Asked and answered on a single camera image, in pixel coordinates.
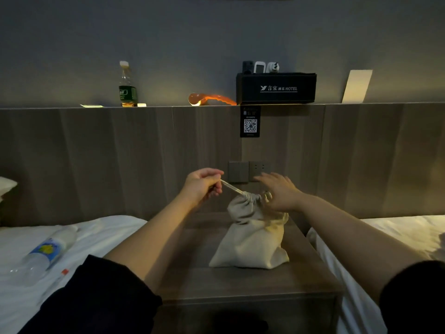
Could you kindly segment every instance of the mattress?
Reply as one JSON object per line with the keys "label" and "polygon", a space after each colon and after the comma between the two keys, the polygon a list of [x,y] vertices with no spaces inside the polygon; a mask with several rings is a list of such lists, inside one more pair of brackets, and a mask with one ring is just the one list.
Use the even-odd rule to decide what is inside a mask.
{"label": "mattress", "polygon": [[0,333],[19,332],[37,313],[39,299],[63,269],[70,272],[54,291],[66,285],[88,254],[103,257],[145,223],[145,220],[135,217],[114,215],[76,224],[79,232],[75,244],[32,287],[12,286],[8,282],[8,268],[62,226],[0,228]]}
{"label": "mattress", "polygon": [[[445,261],[445,215],[363,219],[363,221],[431,259]],[[385,323],[377,304],[340,264],[314,229],[309,230],[307,238],[345,288],[337,333],[386,333]]]}

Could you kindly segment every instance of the headboard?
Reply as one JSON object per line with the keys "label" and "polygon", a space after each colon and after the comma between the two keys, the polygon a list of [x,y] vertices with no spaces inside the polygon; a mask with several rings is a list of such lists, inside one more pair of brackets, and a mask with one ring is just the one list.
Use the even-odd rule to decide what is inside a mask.
{"label": "headboard", "polygon": [[0,176],[19,183],[0,205],[2,226],[149,219],[189,172],[229,160],[270,161],[361,218],[445,213],[445,103],[263,107],[261,137],[245,139],[239,110],[0,109]]}

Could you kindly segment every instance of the plastic bottle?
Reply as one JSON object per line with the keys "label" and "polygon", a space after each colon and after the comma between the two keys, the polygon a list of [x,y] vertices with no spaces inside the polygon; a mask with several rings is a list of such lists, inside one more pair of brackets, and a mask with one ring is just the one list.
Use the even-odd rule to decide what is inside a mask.
{"label": "plastic bottle", "polygon": [[127,61],[120,61],[122,68],[121,84],[119,86],[119,94],[122,106],[137,106],[137,91],[131,85],[130,65]]}
{"label": "plastic bottle", "polygon": [[46,274],[46,270],[76,242],[77,230],[76,225],[64,226],[33,249],[9,270],[11,283],[20,286],[36,284]]}

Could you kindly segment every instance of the bottle lying on bed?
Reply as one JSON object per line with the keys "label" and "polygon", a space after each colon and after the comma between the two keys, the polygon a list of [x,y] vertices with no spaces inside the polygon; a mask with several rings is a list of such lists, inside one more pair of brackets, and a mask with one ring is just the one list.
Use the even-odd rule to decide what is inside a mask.
{"label": "bottle lying on bed", "polygon": [[20,286],[36,284],[59,258],[76,242],[78,227],[64,226],[53,233],[9,270],[11,283]]}

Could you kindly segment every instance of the person's left hand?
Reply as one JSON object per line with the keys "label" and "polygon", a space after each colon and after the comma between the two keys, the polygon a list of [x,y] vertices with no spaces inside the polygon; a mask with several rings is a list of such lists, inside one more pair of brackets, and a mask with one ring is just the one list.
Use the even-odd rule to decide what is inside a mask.
{"label": "person's left hand", "polygon": [[212,168],[200,169],[189,174],[179,196],[191,204],[191,208],[199,206],[211,196],[222,193],[221,175],[224,171]]}

